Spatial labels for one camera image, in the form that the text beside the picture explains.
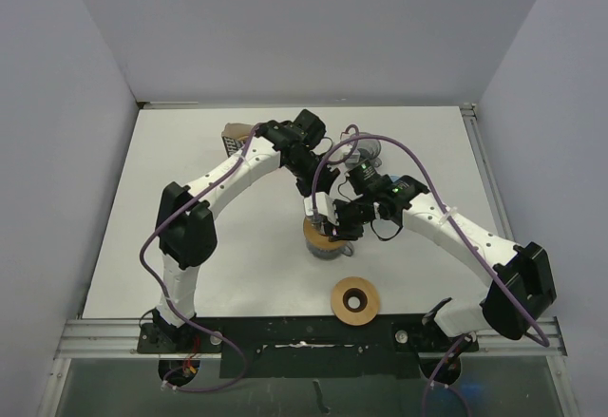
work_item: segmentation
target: black bracket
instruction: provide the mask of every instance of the black bracket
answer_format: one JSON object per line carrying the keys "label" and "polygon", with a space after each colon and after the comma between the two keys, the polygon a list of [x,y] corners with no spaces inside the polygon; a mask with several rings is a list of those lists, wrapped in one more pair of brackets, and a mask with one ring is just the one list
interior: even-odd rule
{"label": "black bracket", "polygon": [[[536,243],[530,243],[525,248],[516,245],[515,250],[517,255],[506,266],[498,264],[494,270],[507,289],[536,320],[557,296],[549,256]],[[495,283],[490,286],[482,307],[485,320],[505,338],[521,339],[530,328],[530,324]]]}
{"label": "black bracket", "polygon": [[[157,217],[157,228],[183,205],[192,199],[188,186],[172,182],[164,188]],[[173,257],[180,268],[198,267],[207,260],[218,246],[216,226],[209,203],[197,202],[189,212],[182,213],[160,236],[161,251]]]}
{"label": "black bracket", "polygon": [[[321,162],[313,149],[325,136],[325,124],[309,110],[302,110],[295,120],[278,123],[268,121],[257,128],[256,135],[273,144],[281,153],[281,166],[295,176],[295,186],[302,197],[311,194],[313,176]],[[321,171],[316,190],[329,194],[340,172],[325,166]]]}

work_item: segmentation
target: tape roll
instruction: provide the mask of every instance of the tape roll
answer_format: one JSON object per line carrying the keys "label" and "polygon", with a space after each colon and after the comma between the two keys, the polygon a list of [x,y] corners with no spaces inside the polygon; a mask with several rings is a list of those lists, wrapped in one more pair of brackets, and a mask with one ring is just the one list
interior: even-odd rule
{"label": "tape roll", "polygon": [[[353,297],[359,300],[357,307],[349,303]],[[380,297],[367,279],[346,277],[333,287],[332,311],[345,324],[365,325],[380,311]]]}

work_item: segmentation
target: glass panel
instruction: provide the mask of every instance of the glass panel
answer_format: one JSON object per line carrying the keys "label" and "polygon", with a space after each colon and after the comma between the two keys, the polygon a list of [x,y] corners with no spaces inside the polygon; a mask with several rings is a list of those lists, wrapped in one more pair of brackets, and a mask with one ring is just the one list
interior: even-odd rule
{"label": "glass panel", "polygon": [[[215,384],[219,360],[206,360],[193,387]],[[418,416],[422,379],[246,379],[229,390],[194,395],[161,391],[157,360],[72,360],[57,415],[83,416]],[[473,416],[562,417],[544,357],[468,357],[457,389]],[[427,417],[466,416],[447,390],[429,395]]]}

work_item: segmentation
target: cable tie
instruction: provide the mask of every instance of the cable tie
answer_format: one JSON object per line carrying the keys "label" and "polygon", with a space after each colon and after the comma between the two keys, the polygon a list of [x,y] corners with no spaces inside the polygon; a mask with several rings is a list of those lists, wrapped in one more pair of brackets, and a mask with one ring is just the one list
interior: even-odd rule
{"label": "cable tie", "polygon": [[447,218],[454,218],[456,214],[458,214],[458,207],[452,206],[451,208],[447,208],[447,211],[444,213],[444,215],[439,218],[439,227],[443,227],[443,225],[447,221]]}
{"label": "cable tie", "polygon": [[433,234],[433,242],[437,243],[437,236],[441,232],[442,227],[447,222],[447,218],[454,218],[454,216],[458,213],[458,207],[452,206],[451,208],[447,208],[447,211],[439,218],[437,221],[437,225],[435,226],[435,233]]}

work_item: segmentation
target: white wall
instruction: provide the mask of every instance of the white wall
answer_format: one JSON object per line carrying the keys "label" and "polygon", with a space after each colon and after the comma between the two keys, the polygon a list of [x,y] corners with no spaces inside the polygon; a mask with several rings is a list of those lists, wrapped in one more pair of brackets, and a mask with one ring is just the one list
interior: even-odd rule
{"label": "white wall", "polygon": [[0,23],[0,415],[29,416],[92,271],[136,108],[82,0],[0,0]]}
{"label": "white wall", "polygon": [[538,0],[479,123],[509,219],[545,246],[585,416],[606,415],[608,0]]}
{"label": "white wall", "polygon": [[534,1],[85,3],[140,101],[314,105],[477,101]]}

